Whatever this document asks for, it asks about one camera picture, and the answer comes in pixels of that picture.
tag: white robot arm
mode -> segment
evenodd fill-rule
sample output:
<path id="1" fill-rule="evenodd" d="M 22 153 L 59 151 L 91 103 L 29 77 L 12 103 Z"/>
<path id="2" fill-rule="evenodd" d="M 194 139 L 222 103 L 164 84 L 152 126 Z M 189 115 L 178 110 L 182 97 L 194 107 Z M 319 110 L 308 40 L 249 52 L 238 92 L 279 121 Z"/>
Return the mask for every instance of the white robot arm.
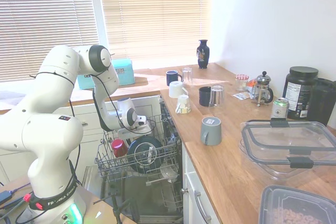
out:
<path id="1" fill-rule="evenodd" d="M 120 101 L 117 112 L 108 112 L 105 98 L 119 85 L 108 50 L 99 45 L 69 48 L 56 46 L 46 56 L 32 91 L 5 115 L 0 116 L 0 148 L 9 151 L 31 151 L 37 159 L 28 170 L 33 195 L 27 196 L 29 207 L 18 223 L 81 223 L 85 202 L 76 191 L 69 155 L 81 142 L 81 123 L 67 115 L 52 114 L 71 97 L 78 74 L 91 74 L 95 83 L 94 103 L 104 130 L 134 128 L 146 124 L 144 116 L 135 113 L 130 99 Z"/>

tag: green can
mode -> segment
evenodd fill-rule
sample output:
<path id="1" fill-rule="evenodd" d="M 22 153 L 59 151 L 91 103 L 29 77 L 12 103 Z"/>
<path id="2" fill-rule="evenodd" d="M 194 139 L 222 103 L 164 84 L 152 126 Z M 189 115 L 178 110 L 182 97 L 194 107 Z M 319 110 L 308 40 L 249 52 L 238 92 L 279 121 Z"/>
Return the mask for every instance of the green can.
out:
<path id="1" fill-rule="evenodd" d="M 279 98 L 273 102 L 271 118 L 287 118 L 289 101 L 286 98 Z"/>

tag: blue mug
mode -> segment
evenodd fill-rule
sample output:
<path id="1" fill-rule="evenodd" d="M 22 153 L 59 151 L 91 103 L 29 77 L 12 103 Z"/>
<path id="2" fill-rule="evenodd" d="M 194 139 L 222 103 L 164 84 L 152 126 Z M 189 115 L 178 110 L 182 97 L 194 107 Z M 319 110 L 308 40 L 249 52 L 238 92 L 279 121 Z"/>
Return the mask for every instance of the blue mug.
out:
<path id="1" fill-rule="evenodd" d="M 166 77 L 167 77 L 167 86 L 169 86 L 169 84 L 172 81 L 178 81 L 178 77 L 181 77 L 181 81 L 183 81 L 182 76 L 176 70 L 167 71 Z"/>

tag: dishwasher basket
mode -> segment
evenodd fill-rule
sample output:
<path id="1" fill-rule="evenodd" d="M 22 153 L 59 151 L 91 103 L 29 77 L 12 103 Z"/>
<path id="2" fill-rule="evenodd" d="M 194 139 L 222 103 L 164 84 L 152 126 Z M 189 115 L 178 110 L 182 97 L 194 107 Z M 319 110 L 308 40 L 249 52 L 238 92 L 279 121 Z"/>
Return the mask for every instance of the dishwasher basket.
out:
<path id="1" fill-rule="evenodd" d="M 163 180 L 172 184 L 177 181 L 179 171 L 177 156 L 182 145 L 181 139 L 166 114 L 148 117 L 148 122 L 152 129 L 148 136 L 159 140 L 162 147 L 150 147 L 143 152 L 115 157 L 111 143 L 118 138 L 118 133 L 104 132 L 95 163 L 98 165 L 100 176 L 106 178 L 109 183 L 133 176 L 146 176 L 147 186 Z M 132 140 L 124 142 L 129 147 Z"/>

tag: open dishwasher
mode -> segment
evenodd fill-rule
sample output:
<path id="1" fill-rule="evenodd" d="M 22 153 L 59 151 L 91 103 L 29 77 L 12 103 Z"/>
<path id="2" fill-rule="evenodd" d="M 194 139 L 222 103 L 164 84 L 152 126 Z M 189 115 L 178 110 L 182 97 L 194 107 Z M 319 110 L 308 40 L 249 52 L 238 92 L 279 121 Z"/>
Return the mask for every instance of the open dishwasher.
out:
<path id="1" fill-rule="evenodd" d="M 146 137 L 124 140 L 124 156 L 116 157 L 111 147 L 118 134 L 104 132 L 96 165 L 87 168 L 83 181 L 112 207 L 110 195 L 118 206 L 132 199 L 140 216 L 137 223 L 183 223 L 182 142 L 167 108 L 160 105 L 162 114 L 148 118 L 152 131 Z M 134 206 L 122 210 L 130 219 L 131 209 Z"/>

